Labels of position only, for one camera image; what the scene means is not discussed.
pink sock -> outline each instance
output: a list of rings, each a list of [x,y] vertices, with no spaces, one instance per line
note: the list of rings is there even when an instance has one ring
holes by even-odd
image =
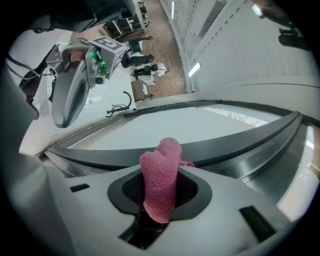
[[[158,223],[168,223],[176,204],[178,165],[182,148],[174,138],[164,138],[154,152],[140,157],[144,178],[143,206]]]

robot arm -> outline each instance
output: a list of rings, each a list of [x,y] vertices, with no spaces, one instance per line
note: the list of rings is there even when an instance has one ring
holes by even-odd
[[[70,51],[86,51],[85,58],[70,61]],[[59,45],[46,59],[47,67],[55,76],[52,99],[52,118],[59,128],[70,126],[85,106],[90,89],[109,80],[122,60],[126,47],[106,36],[94,40],[76,40],[62,51]]]

carpet floor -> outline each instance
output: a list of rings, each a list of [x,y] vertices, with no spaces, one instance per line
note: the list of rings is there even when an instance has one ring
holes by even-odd
[[[159,0],[146,0],[145,7],[151,24],[146,28],[147,36],[152,40],[143,41],[142,54],[152,54],[154,63],[163,63],[169,72],[155,77],[154,85],[148,87],[154,98],[186,94],[186,79],[181,62],[180,52],[169,24],[168,17]]]

white wall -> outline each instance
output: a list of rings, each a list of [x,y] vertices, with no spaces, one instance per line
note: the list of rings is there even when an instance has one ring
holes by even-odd
[[[253,128],[242,121],[200,108],[180,108],[138,116],[108,133],[87,149],[122,150],[156,147],[160,140],[166,137],[175,138],[180,144],[185,144]]]
[[[185,24],[179,31],[184,46],[181,54],[189,58],[189,67],[201,63],[202,68],[191,77],[202,93],[197,94],[199,100],[259,103],[320,120],[318,66],[311,52],[279,43],[279,28],[287,27],[259,18],[250,0],[228,0],[206,35],[197,41],[193,32],[208,10],[203,16],[198,14],[205,6],[210,9],[213,1],[183,3],[186,10],[179,12],[176,22]]]
[[[279,28],[288,28],[259,18],[252,5],[249,0],[233,0],[221,11],[190,60],[202,64],[194,83],[204,90],[250,79],[304,76],[303,84],[311,80],[319,86],[312,53],[282,46]]]

